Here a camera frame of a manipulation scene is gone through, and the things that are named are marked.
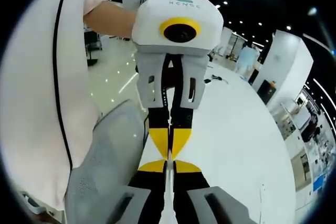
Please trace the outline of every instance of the desk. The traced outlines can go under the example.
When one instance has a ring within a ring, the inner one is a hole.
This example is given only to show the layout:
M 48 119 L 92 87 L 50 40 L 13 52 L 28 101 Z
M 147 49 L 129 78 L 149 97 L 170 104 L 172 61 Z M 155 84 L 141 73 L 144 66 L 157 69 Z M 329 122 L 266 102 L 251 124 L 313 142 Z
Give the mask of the desk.
M 212 74 L 225 81 L 206 85 L 194 111 L 193 132 L 177 159 L 197 165 L 210 186 L 219 186 L 248 209 L 259 223 L 294 221 L 295 181 L 285 142 L 266 106 L 248 82 L 236 73 L 209 63 Z M 172 103 L 173 90 L 167 93 Z M 150 136 L 141 165 L 162 159 Z M 265 193 L 260 202 L 260 191 Z

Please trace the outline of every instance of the black ceiling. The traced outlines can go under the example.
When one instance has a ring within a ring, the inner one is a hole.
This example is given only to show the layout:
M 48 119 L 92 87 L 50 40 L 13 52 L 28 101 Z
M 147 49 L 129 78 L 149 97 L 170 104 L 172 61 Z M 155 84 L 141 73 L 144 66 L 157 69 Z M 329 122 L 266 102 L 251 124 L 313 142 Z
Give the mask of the black ceiling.
M 223 15 L 225 26 L 239 34 L 244 33 L 246 38 L 265 45 L 266 39 L 272 36 L 276 29 L 286 30 L 286 26 L 292 27 L 291 33 L 302 37 L 307 34 L 329 48 L 334 49 L 336 36 L 334 11 L 332 0 L 210 0 L 214 5 L 220 4 L 219 11 Z M 316 7 L 317 15 L 308 16 L 311 7 Z M 316 78 L 327 90 L 336 103 L 336 56 L 333 56 L 316 43 L 303 38 L 312 57 L 314 64 L 308 78 L 312 83 L 311 90 L 315 91 L 317 102 L 324 96 L 324 106 L 330 111 L 331 117 L 336 117 L 336 111 L 319 87 L 312 81 Z

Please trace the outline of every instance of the white cabinet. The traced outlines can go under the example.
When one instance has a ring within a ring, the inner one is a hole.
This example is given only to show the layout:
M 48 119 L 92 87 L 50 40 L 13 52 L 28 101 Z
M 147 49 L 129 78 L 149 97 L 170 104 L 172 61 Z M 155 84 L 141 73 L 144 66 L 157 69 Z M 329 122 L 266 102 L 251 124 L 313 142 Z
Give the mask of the white cabinet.
M 296 192 L 295 224 L 301 224 L 307 217 L 310 209 L 315 205 L 316 191 L 313 192 L 312 184 Z
M 304 142 L 302 140 L 300 131 L 296 129 L 288 138 L 285 140 L 286 148 L 290 159 L 298 155 L 304 148 Z

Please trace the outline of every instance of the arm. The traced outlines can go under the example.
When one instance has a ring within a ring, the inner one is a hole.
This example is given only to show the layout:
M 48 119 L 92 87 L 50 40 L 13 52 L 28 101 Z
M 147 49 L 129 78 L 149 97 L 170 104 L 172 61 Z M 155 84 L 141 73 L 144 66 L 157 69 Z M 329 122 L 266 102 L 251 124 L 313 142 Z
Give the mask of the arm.
M 136 12 L 103 1 L 84 15 L 84 22 L 97 33 L 131 38 L 135 16 Z

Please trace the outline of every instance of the white wall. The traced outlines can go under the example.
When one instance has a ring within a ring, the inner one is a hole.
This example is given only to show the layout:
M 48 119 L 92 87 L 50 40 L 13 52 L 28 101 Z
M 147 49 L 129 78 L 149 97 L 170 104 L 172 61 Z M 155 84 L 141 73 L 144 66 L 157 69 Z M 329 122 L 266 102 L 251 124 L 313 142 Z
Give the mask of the white wall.
M 220 43 L 218 44 L 218 46 L 216 47 L 216 51 L 221 48 L 218 53 L 220 55 L 223 55 L 225 52 L 225 49 L 227 48 L 228 44 L 229 44 L 229 40 L 232 34 L 232 30 L 224 27 L 222 30 L 222 35 L 220 36 Z
M 285 139 L 285 144 L 290 159 L 298 155 L 304 148 L 300 131 L 295 130 L 288 138 Z
M 312 65 L 313 58 L 301 39 L 289 73 L 282 83 L 281 88 L 277 90 L 277 94 L 274 95 L 267 104 L 269 110 L 272 110 L 278 106 L 280 102 L 288 98 L 296 99 L 308 78 Z
M 277 90 L 267 104 L 267 108 L 272 111 L 286 99 L 295 100 L 312 64 L 313 59 L 301 38 L 277 30 L 267 58 L 252 87 L 257 91 L 264 80 L 276 83 Z

